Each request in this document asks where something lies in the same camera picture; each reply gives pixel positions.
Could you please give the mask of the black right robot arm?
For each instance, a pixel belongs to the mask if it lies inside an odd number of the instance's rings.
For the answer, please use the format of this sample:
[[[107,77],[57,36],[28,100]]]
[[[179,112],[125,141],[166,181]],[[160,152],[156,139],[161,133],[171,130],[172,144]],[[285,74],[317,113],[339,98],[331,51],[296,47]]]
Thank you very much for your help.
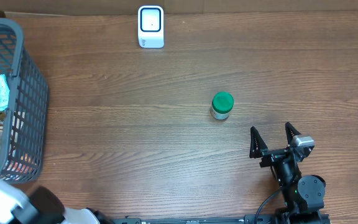
[[[328,214],[322,214],[325,180],[318,175],[301,174],[299,163],[307,158],[315,147],[310,135],[301,134],[291,123],[285,123],[287,146],[270,150],[256,127],[250,128],[251,159],[261,159],[260,167],[270,168],[279,189],[265,199],[253,217],[246,220],[251,223],[290,223],[290,224],[330,224]],[[267,202],[283,195],[285,206],[275,210],[272,215],[262,216],[260,213]]]

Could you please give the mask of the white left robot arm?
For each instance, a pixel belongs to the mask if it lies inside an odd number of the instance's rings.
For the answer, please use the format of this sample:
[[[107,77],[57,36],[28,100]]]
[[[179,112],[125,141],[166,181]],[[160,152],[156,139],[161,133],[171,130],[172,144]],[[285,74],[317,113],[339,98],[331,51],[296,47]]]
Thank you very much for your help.
[[[92,209],[65,207],[45,187],[26,195],[0,179],[0,223],[87,224],[112,223],[112,220]]]

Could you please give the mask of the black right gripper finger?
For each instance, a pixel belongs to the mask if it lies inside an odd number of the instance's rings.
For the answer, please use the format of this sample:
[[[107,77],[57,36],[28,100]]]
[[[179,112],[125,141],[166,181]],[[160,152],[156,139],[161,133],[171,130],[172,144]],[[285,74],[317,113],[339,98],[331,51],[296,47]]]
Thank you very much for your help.
[[[268,151],[268,147],[255,126],[250,128],[250,138],[251,142],[249,157],[253,159],[262,157],[264,153]]]
[[[301,133],[296,128],[294,128],[290,122],[285,123],[285,131],[288,145],[298,145],[298,138],[301,136]]]

